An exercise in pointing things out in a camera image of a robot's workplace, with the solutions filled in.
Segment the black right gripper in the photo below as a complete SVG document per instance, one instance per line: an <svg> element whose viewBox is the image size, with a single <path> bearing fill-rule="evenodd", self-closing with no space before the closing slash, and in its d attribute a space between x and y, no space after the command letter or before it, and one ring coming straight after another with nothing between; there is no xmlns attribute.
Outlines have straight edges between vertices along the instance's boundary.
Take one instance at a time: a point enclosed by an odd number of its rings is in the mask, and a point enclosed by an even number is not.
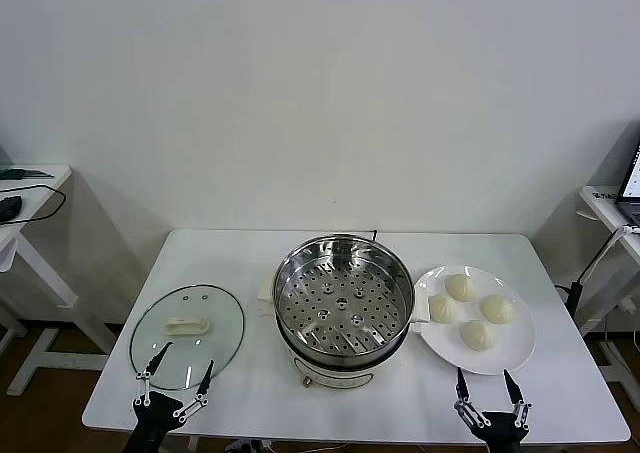
<svg viewBox="0 0 640 453"><path fill-rule="evenodd" d="M460 367L457 368L457 400L454 403L454 409L466 426L470 427L471 433L486 444L490 453L518 453L521 451L521 441L525 438L525 429L529 428L527 420L531 404L524 400L519 385L509 371L504 370L503 374L513 406L512 413L485 412L483 414L478 410L471 402L467 383Z"/></svg>

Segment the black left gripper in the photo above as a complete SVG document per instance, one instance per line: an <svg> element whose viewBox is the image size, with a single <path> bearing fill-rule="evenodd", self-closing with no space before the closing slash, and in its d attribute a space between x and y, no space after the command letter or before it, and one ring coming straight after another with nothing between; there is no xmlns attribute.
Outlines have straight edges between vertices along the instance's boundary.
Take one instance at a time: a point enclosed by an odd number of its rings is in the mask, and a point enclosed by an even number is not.
<svg viewBox="0 0 640 453"><path fill-rule="evenodd" d="M124 447L125 453L158 453L165 436L181 426L179 421L187 421L208 404L207 394L214 369L213 359L209 362L193 400L187 405L184 406L181 401L162 393L151 391L151 378L172 345L172 341L167 342L146 367L135 375L137 394L133 400L133 408L137 424Z"/></svg>

